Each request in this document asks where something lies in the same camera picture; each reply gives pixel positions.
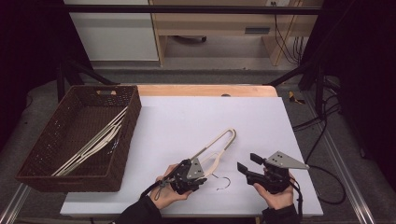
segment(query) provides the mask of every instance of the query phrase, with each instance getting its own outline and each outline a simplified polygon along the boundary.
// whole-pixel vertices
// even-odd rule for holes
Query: hand
[[[176,166],[177,164],[170,165],[166,170],[165,174],[158,176],[156,181],[162,180],[163,177],[171,173]],[[159,190],[160,187],[157,187],[154,190],[152,190],[151,193],[149,194],[149,197],[154,202],[155,206],[157,206],[157,208],[160,210],[176,201],[186,200],[189,197],[189,195],[192,193],[192,190],[190,190],[180,195],[172,189],[170,184],[166,184],[166,186],[161,189],[160,197],[157,198],[157,200],[155,200],[155,197]]]
[[[294,184],[294,177],[290,174],[291,183]],[[259,192],[259,194],[264,198],[264,200],[268,203],[270,208],[274,208],[275,210],[282,209],[288,207],[293,204],[293,187],[288,186],[284,191],[279,192],[277,194],[272,194],[268,192],[265,187],[260,184],[255,183],[254,188]]]

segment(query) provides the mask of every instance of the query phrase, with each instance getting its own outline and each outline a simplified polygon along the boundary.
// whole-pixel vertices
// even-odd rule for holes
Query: wicker basket
[[[118,135],[66,176],[52,176],[125,106]],[[141,109],[136,86],[74,86],[59,103],[16,179],[42,192],[118,191]]]

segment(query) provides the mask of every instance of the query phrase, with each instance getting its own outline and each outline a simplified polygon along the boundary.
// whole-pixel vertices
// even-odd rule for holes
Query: white tabletop
[[[138,200],[156,176],[163,175],[169,164],[190,158],[228,128],[234,128],[237,136],[222,155],[214,174],[230,178],[231,185],[221,189],[228,181],[210,176],[187,201],[163,209],[164,217],[259,216],[267,207],[265,200],[247,184],[236,163],[239,161],[250,171],[262,173],[263,166],[251,161],[249,154],[268,158],[276,151],[303,161],[279,97],[142,96],[141,102],[120,191],[68,193],[61,214],[72,217],[120,214]],[[219,142],[210,150],[221,147]],[[323,215],[309,173],[290,172],[302,189],[304,215]]]

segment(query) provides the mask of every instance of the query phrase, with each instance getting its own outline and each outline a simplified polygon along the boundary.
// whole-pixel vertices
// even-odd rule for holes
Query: black curtain
[[[337,27],[321,67],[325,75],[340,79],[340,103],[362,156],[374,159],[396,190],[395,12],[396,2],[391,0],[355,1]],[[331,25],[318,20],[306,59]]]
[[[0,149],[26,107],[27,92],[56,79],[62,60],[73,59],[92,69],[69,13],[36,4],[46,2],[0,3]]]

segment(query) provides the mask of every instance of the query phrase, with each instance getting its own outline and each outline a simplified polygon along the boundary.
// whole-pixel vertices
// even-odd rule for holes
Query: floor
[[[283,60],[278,67],[270,64],[259,37],[234,38],[211,37],[205,43],[196,39],[172,37],[166,52],[164,65],[153,63],[97,63],[97,72],[121,83],[213,83],[213,84],[262,84],[280,77],[296,65]],[[94,82],[84,77],[87,82]],[[312,119],[313,91],[298,91],[299,77],[292,78],[277,87],[284,100],[292,126]],[[293,91],[297,101],[290,100]],[[325,97],[331,96],[325,91]],[[4,212],[20,185],[14,176],[35,140],[40,135],[50,114],[57,105],[56,85],[50,82],[29,93],[27,108],[0,154],[0,208]],[[328,108],[337,108],[335,99],[329,100]],[[296,139],[304,157],[317,142],[324,123],[296,131]],[[361,158],[359,146],[351,134],[342,113],[328,117],[326,132],[318,141],[310,164],[318,165],[343,179],[339,165],[334,164],[333,150],[341,154],[353,182],[347,183],[347,198],[340,204],[321,203],[323,217],[306,217],[305,223],[396,223],[396,193],[381,175],[374,161]],[[318,169],[310,170],[311,178],[323,201],[336,202],[343,197],[341,185],[333,176]],[[64,193],[40,193],[30,190],[24,205],[19,208],[15,223],[89,223],[88,219],[72,219],[59,215]],[[359,215],[365,209],[368,216]],[[193,220],[195,223],[232,223],[231,220]],[[98,219],[96,223],[106,223]]]

